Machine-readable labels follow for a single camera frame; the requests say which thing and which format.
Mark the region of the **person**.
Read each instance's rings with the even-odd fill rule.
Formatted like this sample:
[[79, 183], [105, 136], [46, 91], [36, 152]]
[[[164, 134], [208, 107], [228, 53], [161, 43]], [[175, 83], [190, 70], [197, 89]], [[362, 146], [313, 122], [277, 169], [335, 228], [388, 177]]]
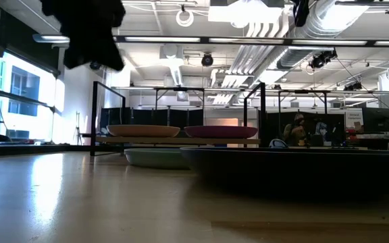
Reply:
[[294, 121], [284, 128], [283, 138], [288, 146], [298, 146], [301, 140], [306, 139], [304, 127], [305, 118], [302, 113], [297, 113]]

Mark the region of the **white poster sign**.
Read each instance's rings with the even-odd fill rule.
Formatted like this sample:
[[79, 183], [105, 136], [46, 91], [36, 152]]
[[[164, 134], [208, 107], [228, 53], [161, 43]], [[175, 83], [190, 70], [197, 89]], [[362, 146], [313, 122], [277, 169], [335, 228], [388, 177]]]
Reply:
[[346, 110], [344, 113], [345, 117], [345, 126], [348, 129], [355, 129], [355, 125], [363, 125], [363, 112], [361, 109], [357, 110]]

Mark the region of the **thin light tripod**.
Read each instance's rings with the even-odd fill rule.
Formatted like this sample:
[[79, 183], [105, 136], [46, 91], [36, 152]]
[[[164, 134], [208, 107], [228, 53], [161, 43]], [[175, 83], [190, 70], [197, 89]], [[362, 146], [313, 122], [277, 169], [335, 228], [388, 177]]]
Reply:
[[78, 146], [82, 145], [82, 134], [80, 132], [80, 113], [76, 112], [76, 127], [75, 127], [75, 134], [76, 137], [76, 144]]

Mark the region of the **light green plate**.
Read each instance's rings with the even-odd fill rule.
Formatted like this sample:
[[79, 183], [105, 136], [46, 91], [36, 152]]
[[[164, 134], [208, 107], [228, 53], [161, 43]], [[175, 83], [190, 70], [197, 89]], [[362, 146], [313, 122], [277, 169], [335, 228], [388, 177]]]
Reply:
[[153, 169], [189, 169], [178, 148], [127, 148], [129, 164]]

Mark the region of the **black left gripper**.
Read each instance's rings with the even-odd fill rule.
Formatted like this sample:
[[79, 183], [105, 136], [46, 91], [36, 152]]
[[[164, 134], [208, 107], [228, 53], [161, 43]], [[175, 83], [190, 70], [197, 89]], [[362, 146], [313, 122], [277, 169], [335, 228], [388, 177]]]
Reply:
[[[45, 16], [53, 16], [60, 23], [61, 34], [70, 36], [63, 59], [68, 69], [93, 60], [115, 71], [123, 70], [124, 62], [112, 35], [112, 29], [121, 26], [126, 15], [121, 0], [41, 0], [41, 9]], [[93, 42], [75, 36], [86, 32], [106, 35]]]

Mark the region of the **beige plate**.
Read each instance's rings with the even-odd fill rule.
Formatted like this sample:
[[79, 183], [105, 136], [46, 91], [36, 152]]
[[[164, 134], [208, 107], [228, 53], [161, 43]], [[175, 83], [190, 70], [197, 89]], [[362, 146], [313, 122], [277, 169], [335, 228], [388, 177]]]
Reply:
[[107, 131], [112, 136], [118, 137], [172, 138], [180, 132], [180, 128], [156, 125], [109, 125]]

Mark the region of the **dark navy plate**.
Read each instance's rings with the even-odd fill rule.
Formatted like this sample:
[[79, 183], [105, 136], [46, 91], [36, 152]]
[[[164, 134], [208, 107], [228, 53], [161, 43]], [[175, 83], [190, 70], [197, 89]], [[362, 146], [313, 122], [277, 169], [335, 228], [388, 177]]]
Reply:
[[389, 194], [389, 151], [181, 148], [214, 187], [256, 196], [361, 198]]

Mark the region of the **black metal frame stand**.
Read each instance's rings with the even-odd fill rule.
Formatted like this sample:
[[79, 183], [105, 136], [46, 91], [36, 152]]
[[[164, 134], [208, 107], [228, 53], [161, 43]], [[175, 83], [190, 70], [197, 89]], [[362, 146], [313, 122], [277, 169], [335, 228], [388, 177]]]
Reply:
[[195, 87], [183, 87], [183, 86], [175, 86], [175, 87], [155, 87], [153, 89], [155, 91], [155, 105], [154, 105], [154, 110], [157, 110], [158, 108], [158, 100], [160, 99], [159, 97], [159, 91], [164, 90], [164, 91], [174, 91], [174, 92], [188, 92], [188, 91], [193, 91], [195, 94], [197, 94], [197, 91], [202, 93], [202, 97], [199, 97], [199, 99], [202, 102], [202, 110], [205, 110], [205, 89], [204, 88], [195, 88]]
[[324, 113], [328, 113], [328, 105], [327, 105], [327, 94], [329, 93], [328, 90], [308, 90], [308, 89], [298, 89], [298, 90], [278, 90], [278, 112], [281, 113], [281, 102], [284, 97], [282, 97], [282, 93], [288, 93], [288, 94], [314, 94], [315, 96], [318, 93], [321, 93], [323, 95], [323, 98], [319, 97], [319, 100], [324, 103]]

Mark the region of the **black computer monitor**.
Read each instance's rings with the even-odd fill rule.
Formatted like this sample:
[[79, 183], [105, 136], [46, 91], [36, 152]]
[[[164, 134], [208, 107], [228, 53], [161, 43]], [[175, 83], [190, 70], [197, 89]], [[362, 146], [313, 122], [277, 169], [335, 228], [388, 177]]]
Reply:
[[365, 107], [362, 114], [364, 132], [389, 132], [389, 109]]

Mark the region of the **white rounded device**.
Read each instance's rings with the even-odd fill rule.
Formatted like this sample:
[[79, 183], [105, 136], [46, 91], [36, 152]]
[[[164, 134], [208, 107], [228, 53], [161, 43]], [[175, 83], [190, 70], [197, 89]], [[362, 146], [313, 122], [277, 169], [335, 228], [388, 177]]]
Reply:
[[269, 148], [270, 149], [284, 149], [287, 148], [288, 145], [283, 140], [280, 140], [278, 138], [275, 138], [270, 141]]

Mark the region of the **silver ventilation duct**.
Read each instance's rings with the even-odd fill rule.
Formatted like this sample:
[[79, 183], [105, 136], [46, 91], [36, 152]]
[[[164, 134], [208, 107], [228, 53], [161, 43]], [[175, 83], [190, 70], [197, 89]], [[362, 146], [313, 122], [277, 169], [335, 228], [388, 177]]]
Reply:
[[[336, 1], [319, 0], [311, 9], [303, 27], [290, 31], [290, 38], [335, 38], [352, 26], [368, 9], [367, 5], [336, 5]], [[287, 49], [277, 60], [278, 69], [289, 70], [307, 56], [312, 50]]]

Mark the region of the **maroon plate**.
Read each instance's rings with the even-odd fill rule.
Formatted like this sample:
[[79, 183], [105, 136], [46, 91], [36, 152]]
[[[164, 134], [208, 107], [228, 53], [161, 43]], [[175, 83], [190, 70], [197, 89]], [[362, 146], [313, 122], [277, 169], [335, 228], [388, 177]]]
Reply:
[[251, 138], [258, 133], [245, 126], [188, 126], [184, 131], [193, 138]]

